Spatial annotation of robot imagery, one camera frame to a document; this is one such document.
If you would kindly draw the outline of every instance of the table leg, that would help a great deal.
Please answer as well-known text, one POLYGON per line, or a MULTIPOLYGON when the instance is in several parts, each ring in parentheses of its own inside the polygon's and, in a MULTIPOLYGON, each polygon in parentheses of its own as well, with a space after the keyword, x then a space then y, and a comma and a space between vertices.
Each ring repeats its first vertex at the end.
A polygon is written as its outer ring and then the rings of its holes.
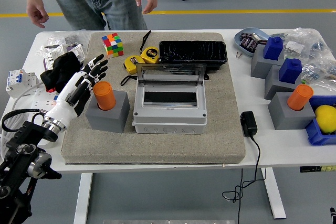
POLYGON ((82 173, 73 224, 85 224, 88 215, 93 173, 82 173))
POLYGON ((267 169, 262 168, 261 172, 263 173, 263 177, 266 179, 265 186, 266 191, 269 199, 269 203, 271 205, 271 209, 273 212, 274 219, 285 219, 286 213, 285 209, 283 208, 282 200, 280 197, 279 188, 277 185, 277 181, 274 176, 273 168, 267 167, 267 169))

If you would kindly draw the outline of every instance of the plastic bag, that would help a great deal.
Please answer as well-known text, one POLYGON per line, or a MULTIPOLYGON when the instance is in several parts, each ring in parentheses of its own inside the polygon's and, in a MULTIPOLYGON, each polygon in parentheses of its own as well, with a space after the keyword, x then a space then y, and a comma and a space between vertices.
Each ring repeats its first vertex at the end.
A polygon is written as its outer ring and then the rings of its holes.
POLYGON ((53 68, 54 61, 66 52, 73 51, 80 64, 86 57, 91 31, 56 31, 36 52, 44 62, 45 70, 53 68))
POLYGON ((283 39, 285 58, 301 60, 302 82, 336 91, 336 60, 318 31, 297 28, 272 36, 283 39))

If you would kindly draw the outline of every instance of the black wire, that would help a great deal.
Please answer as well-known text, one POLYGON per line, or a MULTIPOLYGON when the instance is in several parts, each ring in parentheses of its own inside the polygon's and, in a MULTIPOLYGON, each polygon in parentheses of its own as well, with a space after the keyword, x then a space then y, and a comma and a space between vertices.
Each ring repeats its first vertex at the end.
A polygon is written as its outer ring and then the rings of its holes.
POLYGON ((16 115, 19 115, 19 114, 23 114, 23 113, 27 113, 27 112, 39 112, 39 111, 40 111, 39 109, 22 109, 22 110, 10 111, 7 114, 5 114, 4 117, 2 118, 2 123, 1 123, 2 129, 4 131, 7 131, 7 132, 17 132, 18 129, 9 129, 5 125, 5 121, 8 120, 9 118, 12 118, 12 117, 14 117, 16 115))
POLYGON ((121 82, 120 86, 124 86, 126 82, 128 82, 129 79, 136 80, 138 77, 137 76, 126 76, 121 82))
POLYGON ((240 176, 240 184, 235 186, 235 189, 233 191, 224 191, 222 193, 222 197, 225 198, 226 200, 232 201, 232 203, 235 203, 237 200, 239 201, 239 207, 238 207, 238 224, 239 224, 239 219, 240 219, 240 208, 241 208, 241 199, 243 197, 243 189, 248 187, 249 185, 253 184, 256 181, 263 181, 266 179, 266 168, 265 168, 265 178, 262 179, 257 179, 257 171, 258 171, 258 164, 259 164, 259 160, 260 160, 260 155, 261 155, 261 151, 260 151, 260 147, 258 145, 258 143, 255 141, 255 139, 253 138, 252 134, 249 135, 249 137, 251 138, 251 140, 255 143, 255 145, 258 148, 258 158, 257 158, 257 163, 255 166, 255 172, 254 172, 254 179, 253 180, 246 180, 244 182, 243 181, 243 169, 241 169, 241 176, 240 176), (227 193, 234 193, 235 196, 233 198, 227 198, 225 196, 225 194, 227 193))
POLYGON ((32 122, 32 123, 35 121, 35 117, 37 117, 38 115, 44 116, 45 113, 38 112, 38 113, 36 113, 35 115, 33 115, 33 117, 31 118, 31 122, 32 122))
POLYGON ((140 53, 142 53, 142 48, 143 48, 143 46, 145 45, 145 43, 146 43, 146 41, 147 41, 147 39, 148 39, 148 37, 149 37, 149 34, 150 34, 151 32, 152 32, 152 30, 149 30, 149 32, 146 33, 145 36, 143 36, 143 38, 142 38, 142 45, 141 45, 141 47, 140 47, 140 53))

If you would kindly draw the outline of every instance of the power adapter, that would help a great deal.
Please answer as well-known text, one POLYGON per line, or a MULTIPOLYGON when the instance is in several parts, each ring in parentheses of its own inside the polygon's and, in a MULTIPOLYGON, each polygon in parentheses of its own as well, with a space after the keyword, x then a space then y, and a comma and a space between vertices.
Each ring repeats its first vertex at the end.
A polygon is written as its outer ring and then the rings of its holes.
POLYGON ((258 127, 252 111, 244 111, 240 115, 240 123, 244 136, 254 136, 257 134, 258 127))

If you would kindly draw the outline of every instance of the tape measure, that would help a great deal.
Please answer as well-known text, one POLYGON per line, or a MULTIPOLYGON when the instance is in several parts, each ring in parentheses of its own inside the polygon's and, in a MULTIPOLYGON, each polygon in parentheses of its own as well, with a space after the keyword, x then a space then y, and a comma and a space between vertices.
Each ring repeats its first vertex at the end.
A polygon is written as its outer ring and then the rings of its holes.
POLYGON ((135 64, 137 63, 145 63, 145 61, 138 55, 132 55, 126 58, 124 61, 124 67, 129 74, 135 74, 137 72, 135 64))
POLYGON ((159 49, 157 47, 147 47, 141 53, 141 58, 149 64, 159 62, 159 49))

